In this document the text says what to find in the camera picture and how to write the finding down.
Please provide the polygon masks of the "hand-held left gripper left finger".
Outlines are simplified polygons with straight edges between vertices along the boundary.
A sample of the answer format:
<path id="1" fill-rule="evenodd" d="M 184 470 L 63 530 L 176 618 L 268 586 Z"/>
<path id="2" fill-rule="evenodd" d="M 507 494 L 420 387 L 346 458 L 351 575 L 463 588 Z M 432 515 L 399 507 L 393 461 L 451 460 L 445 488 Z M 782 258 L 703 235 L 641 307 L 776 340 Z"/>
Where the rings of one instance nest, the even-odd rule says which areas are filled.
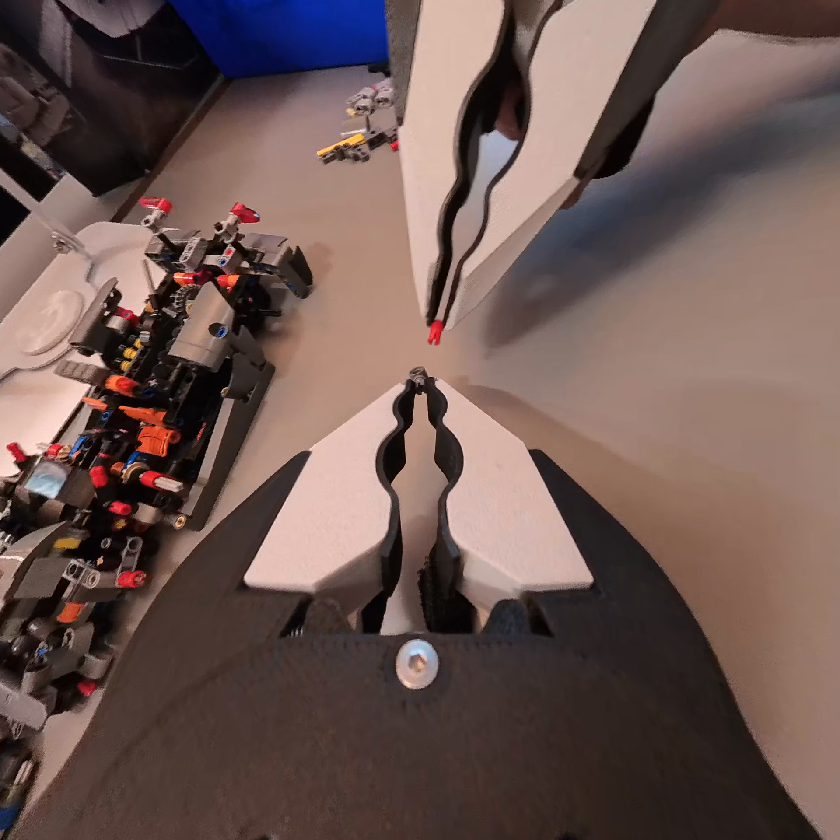
<path id="1" fill-rule="evenodd" d="M 245 573 L 259 594 L 333 602 L 357 632 L 379 634 L 400 580 L 395 478 L 406 466 L 411 385 L 379 396 L 305 452 Z"/>

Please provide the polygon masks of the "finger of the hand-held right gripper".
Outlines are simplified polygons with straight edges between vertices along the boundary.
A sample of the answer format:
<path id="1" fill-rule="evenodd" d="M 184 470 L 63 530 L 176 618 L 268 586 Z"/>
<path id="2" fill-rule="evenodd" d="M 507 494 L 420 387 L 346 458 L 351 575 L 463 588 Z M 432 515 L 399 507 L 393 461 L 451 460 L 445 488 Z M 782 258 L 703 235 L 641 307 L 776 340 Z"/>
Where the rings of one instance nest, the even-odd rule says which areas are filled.
<path id="1" fill-rule="evenodd" d="M 510 32 L 509 2 L 421 2 L 404 120 L 398 133 L 416 299 L 423 322 L 457 323 L 466 257 L 486 225 L 491 181 L 513 142 L 482 129 L 476 93 Z"/>
<path id="2" fill-rule="evenodd" d="M 574 171 L 654 8 L 571 2 L 541 27 L 527 58 L 527 127 L 489 188 L 483 233 L 447 289 L 446 328 L 487 296 L 578 186 Z"/>

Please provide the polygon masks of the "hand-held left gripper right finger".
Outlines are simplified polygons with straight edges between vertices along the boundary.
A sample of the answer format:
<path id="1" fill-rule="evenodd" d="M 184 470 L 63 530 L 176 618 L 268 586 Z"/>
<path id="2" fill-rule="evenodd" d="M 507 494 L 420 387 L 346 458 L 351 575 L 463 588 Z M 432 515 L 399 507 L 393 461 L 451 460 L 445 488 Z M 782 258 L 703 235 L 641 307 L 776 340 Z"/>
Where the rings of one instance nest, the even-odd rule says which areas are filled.
<path id="1" fill-rule="evenodd" d="M 594 577 L 528 447 L 445 382 L 427 383 L 446 479 L 427 556 L 427 623 L 471 624 L 499 602 L 590 590 Z"/>

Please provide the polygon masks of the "pile of lego pieces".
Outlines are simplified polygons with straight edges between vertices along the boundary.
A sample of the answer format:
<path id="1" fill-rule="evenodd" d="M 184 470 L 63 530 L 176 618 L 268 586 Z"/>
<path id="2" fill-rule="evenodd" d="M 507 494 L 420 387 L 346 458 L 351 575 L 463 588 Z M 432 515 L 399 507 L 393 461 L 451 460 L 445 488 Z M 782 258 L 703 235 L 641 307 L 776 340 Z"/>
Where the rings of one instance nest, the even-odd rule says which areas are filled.
<path id="1" fill-rule="evenodd" d="M 345 120 L 337 142 L 321 148 L 318 160 L 365 163 L 380 148 L 398 152 L 397 118 L 391 78 L 363 87 L 346 101 Z"/>

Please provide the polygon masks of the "partly built lego car model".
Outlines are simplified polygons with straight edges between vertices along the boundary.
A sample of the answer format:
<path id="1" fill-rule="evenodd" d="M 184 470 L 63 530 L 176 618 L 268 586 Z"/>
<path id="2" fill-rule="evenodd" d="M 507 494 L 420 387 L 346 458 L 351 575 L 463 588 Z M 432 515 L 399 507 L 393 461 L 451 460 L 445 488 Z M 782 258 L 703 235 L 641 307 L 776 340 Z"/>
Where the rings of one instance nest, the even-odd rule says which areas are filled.
<path id="1" fill-rule="evenodd" d="M 105 680 L 114 606 L 143 588 L 164 530 L 204 529 L 275 367 L 258 342 L 278 319 L 273 291 L 299 299 L 312 271 L 287 238 L 245 234 L 236 203 L 213 235 L 164 226 L 172 204 L 146 196 L 152 237 L 141 311 L 115 277 L 70 332 L 77 358 L 56 373 L 84 385 L 40 454 L 12 443 L 2 478 L 2 834 L 39 762 L 32 741 Z"/>

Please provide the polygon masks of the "dark printed lego box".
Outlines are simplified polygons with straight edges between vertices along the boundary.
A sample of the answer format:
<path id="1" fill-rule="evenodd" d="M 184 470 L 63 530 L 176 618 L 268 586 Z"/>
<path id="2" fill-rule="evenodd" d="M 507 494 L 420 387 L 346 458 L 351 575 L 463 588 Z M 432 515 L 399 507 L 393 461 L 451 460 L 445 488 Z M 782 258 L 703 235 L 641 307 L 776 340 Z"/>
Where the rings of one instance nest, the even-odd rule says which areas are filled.
<path id="1" fill-rule="evenodd" d="M 2 1 L 2 123 L 94 196 L 152 171 L 222 80 L 171 2 Z"/>

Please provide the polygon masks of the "blue plastic bin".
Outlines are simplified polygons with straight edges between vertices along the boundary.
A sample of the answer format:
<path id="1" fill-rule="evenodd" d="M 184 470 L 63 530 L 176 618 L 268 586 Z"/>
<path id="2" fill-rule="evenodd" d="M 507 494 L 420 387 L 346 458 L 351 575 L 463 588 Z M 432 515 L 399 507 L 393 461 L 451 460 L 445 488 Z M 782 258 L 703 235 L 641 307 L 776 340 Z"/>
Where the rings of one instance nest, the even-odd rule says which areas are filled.
<path id="1" fill-rule="evenodd" d="M 383 1 L 172 1 L 228 79 L 387 61 Z"/>

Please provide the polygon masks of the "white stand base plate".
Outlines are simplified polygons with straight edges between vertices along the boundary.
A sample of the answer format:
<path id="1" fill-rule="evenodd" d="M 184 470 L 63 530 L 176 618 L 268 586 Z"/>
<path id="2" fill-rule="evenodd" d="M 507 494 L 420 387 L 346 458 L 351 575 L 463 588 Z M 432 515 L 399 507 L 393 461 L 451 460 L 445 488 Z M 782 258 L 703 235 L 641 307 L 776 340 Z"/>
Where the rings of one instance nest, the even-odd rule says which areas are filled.
<path id="1" fill-rule="evenodd" d="M 53 372 L 56 345 L 41 355 L 20 353 L 19 333 L 46 309 L 53 297 L 72 291 L 91 302 L 98 287 L 115 278 L 121 305 L 139 312 L 160 268 L 144 269 L 151 232 L 140 225 L 138 205 L 152 196 L 166 164 L 139 180 L 94 196 L 77 178 L 64 175 L 2 238 L 2 474 L 12 467 L 6 451 L 18 443 L 28 452 L 47 444 L 59 431 L 82 394 L 80 384 Z"/>

